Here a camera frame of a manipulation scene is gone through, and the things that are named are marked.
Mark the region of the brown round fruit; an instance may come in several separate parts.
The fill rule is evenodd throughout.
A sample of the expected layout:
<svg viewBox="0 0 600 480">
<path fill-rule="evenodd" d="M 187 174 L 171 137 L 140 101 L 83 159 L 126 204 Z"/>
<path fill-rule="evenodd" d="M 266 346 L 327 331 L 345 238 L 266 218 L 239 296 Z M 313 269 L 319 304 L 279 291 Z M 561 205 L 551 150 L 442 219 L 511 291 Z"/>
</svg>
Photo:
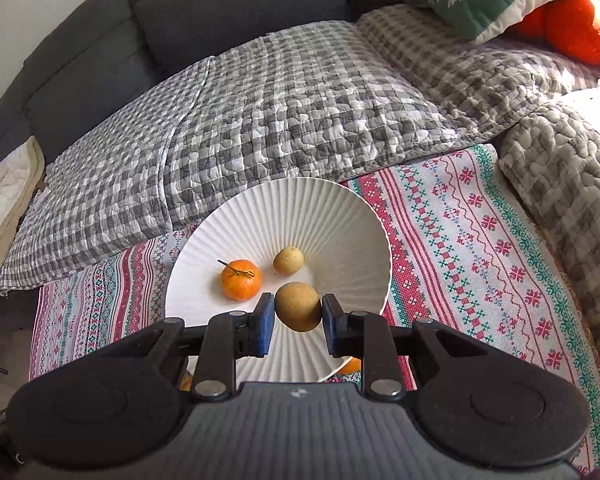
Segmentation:
<svg viewBox="0 0 600 480">
<path fill-rule="evenodd" d="M 276 292 L 275 312 L 287 327 L 296 332 L 314 330 L 322 319 L 317 291 L 303 282 L 287 283 Z"/>
</svg>

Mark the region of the mandarin with stem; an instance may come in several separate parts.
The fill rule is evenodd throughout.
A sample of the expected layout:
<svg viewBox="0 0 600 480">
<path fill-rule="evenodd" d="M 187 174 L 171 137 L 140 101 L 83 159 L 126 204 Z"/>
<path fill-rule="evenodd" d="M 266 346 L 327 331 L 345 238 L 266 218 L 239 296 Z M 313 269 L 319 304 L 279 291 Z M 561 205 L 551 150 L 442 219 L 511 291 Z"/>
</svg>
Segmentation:
<svg viewBox="0 0 600 480">
<path fill-rule="evenodd" d="M 260 292 L 262 273 L 254 263 L 246 259 L 220 263 L 223 266 L 220 285 L 228 299 L 247 301 Z"/>
</svg>

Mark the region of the small brown longan fruit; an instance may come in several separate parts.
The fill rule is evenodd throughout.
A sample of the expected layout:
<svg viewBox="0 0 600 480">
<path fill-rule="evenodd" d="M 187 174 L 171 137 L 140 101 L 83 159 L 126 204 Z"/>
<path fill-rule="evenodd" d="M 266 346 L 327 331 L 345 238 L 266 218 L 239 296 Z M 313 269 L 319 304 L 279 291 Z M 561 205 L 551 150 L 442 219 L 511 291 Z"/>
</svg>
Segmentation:
<svg viewBox="0 0 600 480">
<path fill-rule="evenodd" d="M 284 247 L 274 258 L 274 270 L 283 275 L 292 275 L 304 266 L 303 252 L 296 246 Z"/>
</svg>

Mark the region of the orange mandarin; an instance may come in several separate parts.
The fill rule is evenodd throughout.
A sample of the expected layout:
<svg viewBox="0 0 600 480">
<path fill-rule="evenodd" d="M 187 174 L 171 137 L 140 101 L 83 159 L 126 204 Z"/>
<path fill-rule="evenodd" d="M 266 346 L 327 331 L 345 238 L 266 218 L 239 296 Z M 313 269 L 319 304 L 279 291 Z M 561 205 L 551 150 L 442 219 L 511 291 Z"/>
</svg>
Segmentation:
<svg viewBox="0 0 600 480">
<path fill-rule="evenodd" d="M 340 367 L 338 374 L 351 375 L 359 372 L 362 368 L 362 361 L 358 358 L 351 358 L 343 367 Z"/>
</svg>

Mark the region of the large yellow grapefruit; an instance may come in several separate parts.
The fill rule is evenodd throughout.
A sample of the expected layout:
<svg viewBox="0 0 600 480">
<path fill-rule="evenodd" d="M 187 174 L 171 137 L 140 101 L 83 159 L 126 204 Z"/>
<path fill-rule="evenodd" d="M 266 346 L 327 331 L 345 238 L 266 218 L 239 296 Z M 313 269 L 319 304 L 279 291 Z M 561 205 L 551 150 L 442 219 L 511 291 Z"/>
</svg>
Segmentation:
<svg viewBox="0 0 600 480">
<path fill-rule="evenodd" d="M 193 376 L 189 374 L 189 372 L 185 372 L 183 377 L 181 378 L 180 385 L 178 388 L 181 391 L 190 391 L 192 390 Z"/>
</svg>

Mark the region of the white ribbed plate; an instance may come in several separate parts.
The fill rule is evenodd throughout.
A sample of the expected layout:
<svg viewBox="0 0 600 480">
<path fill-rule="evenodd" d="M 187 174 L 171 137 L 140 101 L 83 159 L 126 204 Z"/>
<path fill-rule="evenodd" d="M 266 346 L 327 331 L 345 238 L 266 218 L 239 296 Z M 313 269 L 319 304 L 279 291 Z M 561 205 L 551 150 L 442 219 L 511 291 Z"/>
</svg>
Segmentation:
<svg viewBox="0 0 600 480">
<path fill-rule="evenodd" d="M 260 292 L 306 285 L 335 295 L 346 312 L 381 313 L 389 295 L 391 250 L 377 214 L 350 188 L 322 179 L 265 182 L 212 212 L 176 258 L 166 316 L 195 326 L 252 311 L 256 297 L 230 298 L 221 285 L 241 261 L 260 271 Z"/>
</svg>

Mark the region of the patterned red green tablecloth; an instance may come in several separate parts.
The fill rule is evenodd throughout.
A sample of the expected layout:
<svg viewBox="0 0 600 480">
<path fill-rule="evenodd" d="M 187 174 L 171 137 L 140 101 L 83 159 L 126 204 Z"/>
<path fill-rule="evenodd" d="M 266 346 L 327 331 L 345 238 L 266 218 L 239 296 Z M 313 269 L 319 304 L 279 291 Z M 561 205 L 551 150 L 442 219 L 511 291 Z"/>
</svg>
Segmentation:
<svg viewBox="0 0 600 480">
<path fill-rule="evenodd" d="M 600 467 L 600 357 L 566 274 L 481 145 L 349 182 L 378 215 L 392 252 L 384 315 L 429 316 L 578 386 L 591 427 L 574 466 Z M 192 236 L 164 234 L 38 294 L 29 374 L 38 377 L 158 321 Z"/>
</svg>

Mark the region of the grey checkered quilt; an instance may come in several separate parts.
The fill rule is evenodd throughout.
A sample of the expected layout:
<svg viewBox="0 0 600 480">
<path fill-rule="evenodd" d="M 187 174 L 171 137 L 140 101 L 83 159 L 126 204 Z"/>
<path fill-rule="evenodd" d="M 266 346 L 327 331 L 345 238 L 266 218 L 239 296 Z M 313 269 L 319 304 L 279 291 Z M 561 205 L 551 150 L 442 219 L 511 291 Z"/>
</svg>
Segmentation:
<svg viewBox="0 0 600 480">
<path fill-rule="evenodd" d="M 70 144 L 24 216 L 0 294 L 200 221 L 266 180 L 345 181 L 489 141 L 599 80 L 600 67 L 513 39 L 475 46 L 405 4 L 272 32 L 184 68 Z"/>
</svg>

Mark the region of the white blanket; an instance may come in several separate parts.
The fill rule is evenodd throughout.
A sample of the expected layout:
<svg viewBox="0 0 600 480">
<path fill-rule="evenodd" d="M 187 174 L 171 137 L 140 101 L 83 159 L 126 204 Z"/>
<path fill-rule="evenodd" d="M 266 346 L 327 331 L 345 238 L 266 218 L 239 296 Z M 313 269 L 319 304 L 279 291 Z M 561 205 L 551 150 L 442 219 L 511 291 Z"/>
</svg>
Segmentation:
<svg viewBox="0 0 600 480">
<path fill-rule="evenodd" d="M 0 162 L 0 269 L 44 169 L 44 154 L 34 136 Z"/>
</svg>

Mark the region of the dark grey sofa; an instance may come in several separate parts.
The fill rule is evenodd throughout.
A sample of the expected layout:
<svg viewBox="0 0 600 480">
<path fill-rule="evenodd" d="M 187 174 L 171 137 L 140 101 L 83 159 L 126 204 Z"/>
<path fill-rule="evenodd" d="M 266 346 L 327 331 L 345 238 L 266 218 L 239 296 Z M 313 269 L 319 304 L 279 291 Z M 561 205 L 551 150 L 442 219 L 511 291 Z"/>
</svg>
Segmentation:
<svg viewBox="0 0 600 480">
<path fill-rule="evenodd" d="M 86 0 L 24 59 L 0 99 L 0 161 L 29 138 L 47 160 L 202 58 L 294 25 L 401 0 Z"/>
</svg>

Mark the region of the orange fuzzy pumpkin cushion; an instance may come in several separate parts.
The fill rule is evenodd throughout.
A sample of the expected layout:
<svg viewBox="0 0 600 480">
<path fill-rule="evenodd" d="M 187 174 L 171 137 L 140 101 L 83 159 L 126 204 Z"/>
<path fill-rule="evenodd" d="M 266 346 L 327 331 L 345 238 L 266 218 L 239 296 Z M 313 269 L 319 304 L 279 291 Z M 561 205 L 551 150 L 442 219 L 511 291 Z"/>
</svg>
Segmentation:
<svg viewBox="0 0 600 480">
<path fill-rule="evenodd" d="M 600 66 L 600 0 L 556 0 L 506 29 L 506 35 Z"/>
</svg>

